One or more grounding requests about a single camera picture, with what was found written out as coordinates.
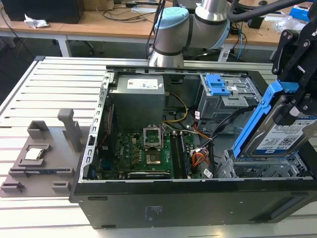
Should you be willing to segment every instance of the silver robot arm segment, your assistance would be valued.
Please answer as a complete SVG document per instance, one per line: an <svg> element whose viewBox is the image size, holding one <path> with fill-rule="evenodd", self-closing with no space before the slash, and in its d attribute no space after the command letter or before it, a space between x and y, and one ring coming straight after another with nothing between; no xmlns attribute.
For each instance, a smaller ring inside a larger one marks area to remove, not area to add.
<svg viewBox="0 0 317 238"><path fill-rule="evenodd" d="M195 14L180 7L164 9L149 65L183 67L184 48L219 48L229 33L227 8L226 0L203 0ZM167 26L169 15L176 12L185 19Z"/></svg>

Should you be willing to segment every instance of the green circuit board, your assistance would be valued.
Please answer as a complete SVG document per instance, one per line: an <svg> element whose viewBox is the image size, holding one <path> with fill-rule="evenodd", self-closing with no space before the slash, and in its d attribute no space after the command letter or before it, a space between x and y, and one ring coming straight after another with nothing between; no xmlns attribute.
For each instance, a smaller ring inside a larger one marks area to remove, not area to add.
<svg viewBox="0 0 317 238"><path fill-rule="evenodd" d="M115 147L115 159L112 169L104 171L104 179L117 179L118 172L162 172L170 173L171 179L174 178L173 161L171 153L170 134L162 135L163 147L161 150L144 148L143 133L119 133L117 135ZM159 142L157 133L148 133L146 142ZM184 142L189 153L194 148L193 136L184 135ZM200 178L197 173L192 174L193 178Z"/></svg>
<svg viewBox="0 0 317 238"><path fill-rule="evenodd" d="M158 137L155 134L147 134L147 141L150 143L158 142ZM163 135L163 148L158 151L160 154L159 164L148 164L146 153L143 133L120 133L117 136L116 167L121 170L168 172L173 176L169 134Z"/></svg>

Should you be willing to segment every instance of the gray plastic stand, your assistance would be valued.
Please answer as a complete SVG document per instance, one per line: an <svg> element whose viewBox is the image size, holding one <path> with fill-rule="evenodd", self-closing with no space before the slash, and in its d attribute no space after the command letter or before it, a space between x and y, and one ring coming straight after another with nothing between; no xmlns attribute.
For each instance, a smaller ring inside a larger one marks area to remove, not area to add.
<svg viewBox="0 0 317 238"><path fill-rule="evenodd" d="M89 127L80 128L73 115L72 109L59 111L57 118L65 127L47 127L44 121L31 122L27 129L30 136L0 187L1 197L69 195L89 134ZM42 149L42 154L37 159L26 160L31 148Z"/></svg>

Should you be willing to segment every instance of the floor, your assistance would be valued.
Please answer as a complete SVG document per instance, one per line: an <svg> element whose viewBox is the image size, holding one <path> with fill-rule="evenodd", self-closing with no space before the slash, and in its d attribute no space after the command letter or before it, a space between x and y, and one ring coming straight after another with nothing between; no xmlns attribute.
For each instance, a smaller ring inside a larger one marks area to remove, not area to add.
<svg viewBox="0 0 317 238"><path fill-rule="evenodd" d="M59 46L54 45L52 40L45 39L21 39L26 47L34 56L60 56ZM16 82L21 78L28 66L33 61L33 57L25 50L18 39L14 39L16 47L10 49L5 47L0 50L0 104L10 93ZM101 42L90 42L95 48L95 55L92 57L98 58L126 58L126 59L144 59L145 58L145 44L134 44L131 48L129 43L104 43L105 52L102 53L103 44ZM90 57L87 45L83 42L72 41L70 43L73 57ZM188 49L184 52L186 60L207 60L217 61L218 51L207 51L211 53L208 56L203 56L206 53L204 50ZM248 50L242 56L241 61L247 62L263 62L269 63L269 56L271 52L268 51L254 51ZM228 61L239 61L235 55L230 55Z"/></svg>

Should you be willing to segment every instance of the hard drive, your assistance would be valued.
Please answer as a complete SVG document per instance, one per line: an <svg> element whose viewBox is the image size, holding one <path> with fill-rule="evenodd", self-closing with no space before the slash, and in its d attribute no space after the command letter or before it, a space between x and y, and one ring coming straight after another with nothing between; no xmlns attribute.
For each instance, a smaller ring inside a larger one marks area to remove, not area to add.
<svg viewBox="0 0 317 238"><path fill-rule="evenodd" d="M299 115L292 125L276 125L274 115L287 103L281 96L275 106L245 142L240 157L288 157L293 155L317 131L317 116Z"/></svg>

